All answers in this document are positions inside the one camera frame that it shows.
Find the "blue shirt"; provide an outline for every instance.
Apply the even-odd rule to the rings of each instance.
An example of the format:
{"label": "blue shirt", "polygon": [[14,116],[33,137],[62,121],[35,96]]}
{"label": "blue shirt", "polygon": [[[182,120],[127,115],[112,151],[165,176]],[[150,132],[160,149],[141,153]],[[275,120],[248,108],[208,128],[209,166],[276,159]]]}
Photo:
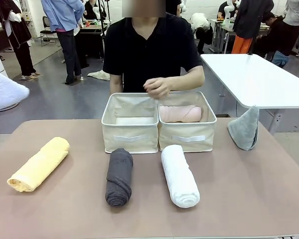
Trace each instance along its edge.
{"label": "blue shirt", "polygon": [[85,10],[80,0],[41,0],[41,3],[49,18],[51,31],[56,28],[65,31],[75,29]]}

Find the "basket handle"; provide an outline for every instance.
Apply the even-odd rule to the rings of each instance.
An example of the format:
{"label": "basket handle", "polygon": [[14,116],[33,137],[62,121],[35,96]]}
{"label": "basket handle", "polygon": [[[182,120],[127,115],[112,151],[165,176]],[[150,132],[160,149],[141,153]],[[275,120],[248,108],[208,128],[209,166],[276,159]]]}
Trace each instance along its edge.
{"label": "basket handle", "polygon": [[139,135],[139,136],[135,136],[135,137],[123,137],[123,136],[113,136],[114,141],[123,141],[123,142],[135,142],[135,141],[139,141],[141,139],[146,139],[147,136],[146,135]]}
{"label": "basket handle", "polygon": [[205,135],[199,135],[194,137],[180,137],[180,136],[173,135],[172,139],[189,143],[189,142],[205,141]]}

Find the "beige fabric storage basket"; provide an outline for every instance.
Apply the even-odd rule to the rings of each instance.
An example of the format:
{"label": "beige fabric storage basket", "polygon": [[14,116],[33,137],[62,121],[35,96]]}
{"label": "beige fabric storage basket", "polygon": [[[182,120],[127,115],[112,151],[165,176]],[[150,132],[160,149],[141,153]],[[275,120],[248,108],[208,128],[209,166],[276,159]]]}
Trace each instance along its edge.
{"label": "beige fabric storage basket", "polygon": [[102,119],[105,152],[158,152],[158,111],[146,93],[116,93],[109,97]]}
{"label": "beige fabric storage basket", "polygon": [[158,103],[158,107],[188,105],[201,107],[202,117],[200,122],[166,123],[161,120],[158,113],[160,150],[168,145],[178,144],[183,147],[184,152],[212,151],[217,118],[202,92],[172,92]]}

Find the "orange pants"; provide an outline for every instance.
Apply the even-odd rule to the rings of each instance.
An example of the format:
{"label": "orange pants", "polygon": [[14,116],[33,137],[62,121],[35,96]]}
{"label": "orange pants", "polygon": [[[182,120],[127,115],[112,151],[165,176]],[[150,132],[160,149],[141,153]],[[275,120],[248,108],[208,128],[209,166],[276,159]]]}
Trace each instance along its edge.
{"label": "orange pants", "polygon": [[232,49],[232,54],[246,54],[251,46],[252,38],[244,39],[239,36],[235,36],[235,41]]}

